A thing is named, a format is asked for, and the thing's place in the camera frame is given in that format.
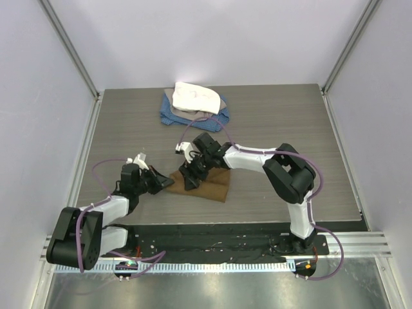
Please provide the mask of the brown cloth napkin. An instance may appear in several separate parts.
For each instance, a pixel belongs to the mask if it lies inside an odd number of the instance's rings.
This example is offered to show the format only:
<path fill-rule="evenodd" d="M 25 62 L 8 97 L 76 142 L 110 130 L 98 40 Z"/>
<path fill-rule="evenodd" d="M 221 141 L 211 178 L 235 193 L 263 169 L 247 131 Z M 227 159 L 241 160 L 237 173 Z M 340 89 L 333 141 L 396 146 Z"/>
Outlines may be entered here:
<path fill-rule="evenodd" d="M 213 168 L 206 180 L 201 182 L 197 189 L 186 191 L 183 176 L 180 171 L 169 175 L 174 183 L 166 188 L 167 192 L 186 196 L 195 196 L 207 200 L 225 203 L 230 187 L 230 171 L 226 169 Z"/>

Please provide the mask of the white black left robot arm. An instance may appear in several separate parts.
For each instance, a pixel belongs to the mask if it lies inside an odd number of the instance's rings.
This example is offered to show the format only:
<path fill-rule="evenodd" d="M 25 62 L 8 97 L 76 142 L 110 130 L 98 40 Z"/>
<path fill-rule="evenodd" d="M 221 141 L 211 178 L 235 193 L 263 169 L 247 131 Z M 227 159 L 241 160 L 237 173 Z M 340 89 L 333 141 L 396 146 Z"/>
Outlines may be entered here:
<path fill-rule="evenodd" d="M 143 194 L 158 194 L 174 184 L 153 166 L 122 166 L 115 190 L 106 199 L 87 207 L 61 210 L 46 251 L 47 262 L 91 270 L 100 256 L 116 250 L 124 257 L 136 252 L 137 241 L 128 230 L 112 223 L 131 214 Z"/>

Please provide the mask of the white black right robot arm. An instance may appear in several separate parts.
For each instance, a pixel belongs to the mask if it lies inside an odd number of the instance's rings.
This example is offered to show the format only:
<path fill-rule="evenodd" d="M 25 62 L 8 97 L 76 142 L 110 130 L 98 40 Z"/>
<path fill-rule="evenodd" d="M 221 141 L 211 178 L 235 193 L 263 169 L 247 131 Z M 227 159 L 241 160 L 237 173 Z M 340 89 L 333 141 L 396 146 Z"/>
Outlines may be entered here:
<path fill-rule="evenodd" d="M 285 252 L 305 254 L 313 248 L 316 229 L 310 197 L 316 173 L 291 145 L 270 149 L 242 147 L 234 142 L 220 144 L 210 134 L 202 133 L 192 142 L 178 142 L 175 152 L 185 157 L 179 171 L 186 191 L 199 188 L 213 168 L 266 175 L 288 207 L 290 235 Z"/>

